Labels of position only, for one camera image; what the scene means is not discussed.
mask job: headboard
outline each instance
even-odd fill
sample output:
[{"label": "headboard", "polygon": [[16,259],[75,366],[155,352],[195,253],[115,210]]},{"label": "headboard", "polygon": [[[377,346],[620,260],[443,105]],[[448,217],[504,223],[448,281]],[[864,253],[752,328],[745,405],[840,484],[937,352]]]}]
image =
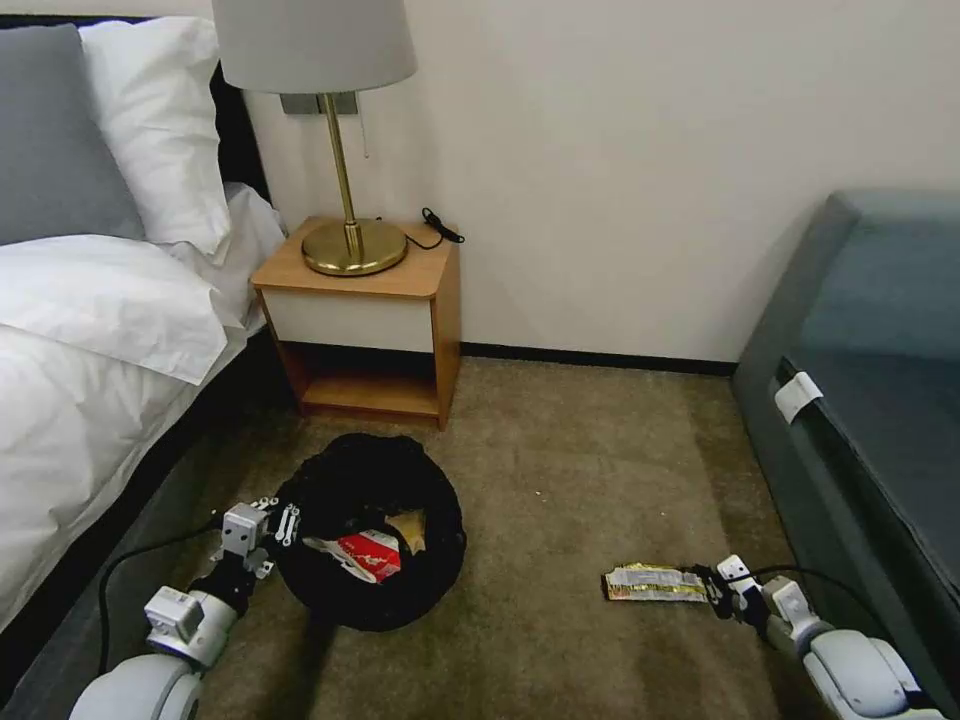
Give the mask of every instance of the headboard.
[{"label": "headboard", "polygon": [[[100,17],[94,15],[0,15],[0,30],[29,25],[94,25],[104,20],[123,20],[137,23],[148,20],[143,17]],[[217,132],[220,133],[220,174],[224,182],[246,183],[262,197],[269,200],[270,191],[263,174],[260,151],[253,134],[253,125],[243,93],[227,85],[223,71],[217,66],[210,91],[217,106]]]}]

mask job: red package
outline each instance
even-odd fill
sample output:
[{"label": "red package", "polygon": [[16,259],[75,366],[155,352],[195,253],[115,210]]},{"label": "red package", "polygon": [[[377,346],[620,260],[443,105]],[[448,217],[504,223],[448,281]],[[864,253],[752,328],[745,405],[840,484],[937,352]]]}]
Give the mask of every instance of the red package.
[{"label": "red package", "polygon": [[394,573],[400,572],[400,543],[392,535],[366,530],[357,535],[348,535],[337,540],[354,566],[372,582],[381,583]]}]

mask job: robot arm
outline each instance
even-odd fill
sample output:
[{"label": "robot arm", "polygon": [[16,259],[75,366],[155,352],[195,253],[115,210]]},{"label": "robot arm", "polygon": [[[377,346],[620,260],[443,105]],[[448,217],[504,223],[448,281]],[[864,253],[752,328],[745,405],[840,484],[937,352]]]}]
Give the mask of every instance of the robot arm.
[{"label": "robot arm", "polygon": [[753,626],[773,647],[800,660],[841,720],[943,719],[889,643],[824,622],[793,580],[777,576],[761,586],[745,577],[749,570],[737,555],[698,574],[717,615]]},{"label": "robot arm", "polygon": [[144,607],[147,642],[157,651],[117,665],[87,686],[70,720],[189,720],[196,714],[203,674],[226,647],[230,629],[247,611],[258,579],[273,569],[267,546],[289,547],[299,510],[284,508],[274,532],[268,529],[276,498],[239,503],[223,516],[221,547],[206,577],[187,592],[162,587]]}]

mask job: power cord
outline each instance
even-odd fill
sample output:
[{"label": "power cord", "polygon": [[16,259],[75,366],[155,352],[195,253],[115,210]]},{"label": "power cord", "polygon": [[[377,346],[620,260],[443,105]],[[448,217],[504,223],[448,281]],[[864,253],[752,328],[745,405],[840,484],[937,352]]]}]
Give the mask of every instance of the power cord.
[{"label": "power cord", "polygon": [[877,627],[887,636],[889,639],[893,639],[893,635],[887,629],[887,626],[884,624],[883,620],[880,619],[880,616],[873,609],[873,607],[868,603],[860,593],[854,590],[852,587],[847,585],[847,583],[842,580],[837,580],[835,577],[827,575],[824,572],[819,570],[814,570],[812,568],[800,567],[799,565],[767,565],[766,567],[758,568],[753,572],[745,573],[744,575],[738,575],[737,577],[724,578],[728,583],[736,582],[737,580],[746,580],[747,578],[759,578],[762,575],[773,575],[774,573],[779,572],[795,572],[800,576],[815,577],[818,580],[822,580],[830,585],[840,588],[846,592],[851,598],[853,598],[857,604],[863,608],[864,611],[870,616],[870,619],[876,623]]},{"label": "power cord", "polygon": [[421,210],[420,213],[423,215],[423,221],[427,225],[432,227],[434,230],[436,230],[438,233],[440,233],[440,239],[437,240],[433,245],[423,245],[421,243],[418,243],[409,235],[407,235],[407,240],[412,242],[421,250],[433,250],[434,248],[439,247],[440,243],[442,243],[444,240],[449,240],[450,242],[456,243],[457,245],[462,245],[466,240],[466,238],[463,235],[460,235],[459,233],[455,233],[453,230],[451,230],[446,225],[444,225],[440,217],[435,212],[433,212],[433,210],[431,210],[430,208],[423,208],[423,210]]},{"label": "power cord", "polygon": [[107,662],[110,654],[110,614],[107,608],[107,585],[110,582],[110,576],[113,575],[113,571],[120,567],[121,563],[123,563],[125,560],[129,560],[132,557],[153,552],[154,550],[160,550],[168,547],[169,545],[175,545],[176,543],[184,542],[186,540],[192,540],[193,538],[199,537],[200,535],[208,533],[211,530],[217,530],[219,529],[221,522],[222,516],[220,513],[213,512],[210,515],[210,519],[207,520],[202,527],[196,528],[195,530],[191,530],[187,533],[183,533],[182,535],[175,535],[171,538],[167,538],[166,540],[160,540],[158,542],[151,543],[150,545],[134,548],[133,550],[118,555],[110,561],[106,569],[103,571],[103,575],[100,577],[100,586],[97,591],[97,600],[100,605],[100,663],[97,666],[98,677],[107,672]]}]

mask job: black mesh bag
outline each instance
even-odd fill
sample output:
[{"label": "black mesh bag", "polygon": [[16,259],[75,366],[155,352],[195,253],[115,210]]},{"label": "black mesh bag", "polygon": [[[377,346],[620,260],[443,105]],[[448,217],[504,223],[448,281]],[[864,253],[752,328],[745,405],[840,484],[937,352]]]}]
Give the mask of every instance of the black mesh bag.
[{"label": "black mesh bag", "polygon": [[[409,437],[342,435],[300,466],[277,491],[279,507],[300,508],[299,538],[324,540],[379,530],[399,541],[401,570],[379,584],[344,570],[300,540],[273,553],[290,591],[318,620],[357,630],[402,627],[439,602],[460,573],[467,536],[457,494]],[[422,509],[426,550],[416,555],[386,517]]]}]

